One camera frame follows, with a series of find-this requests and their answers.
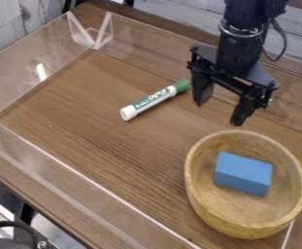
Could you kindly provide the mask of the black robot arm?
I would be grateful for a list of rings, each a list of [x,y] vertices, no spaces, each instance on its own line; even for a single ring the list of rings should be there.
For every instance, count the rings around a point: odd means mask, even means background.
[[[192,96],[204,104],[215,86],[239,95],[229,123],[244,125],[260,108],[271,104],[279,82],[260,63],[267,54],[268,31],[283,31],[277,17],[285,13],[288,0],[225,0],[225,12],[219,28],[220,43],[215,54],[199,44],[191,48],[187,68],[191,71]]]

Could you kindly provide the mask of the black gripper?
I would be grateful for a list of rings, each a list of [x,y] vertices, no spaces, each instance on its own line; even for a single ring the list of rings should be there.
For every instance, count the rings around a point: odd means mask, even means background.
[[[279,82],[268,74],[260,62],[256,62],[243,73],[232,74],[216,63],[217,50],[201,44],[191,47],[191,59],[187,68],[191,71],[192,96],[197,106],[211,99],[215,84],[240,96],[229,123],[244,125],[256,109],[267,108],[272,101]]]

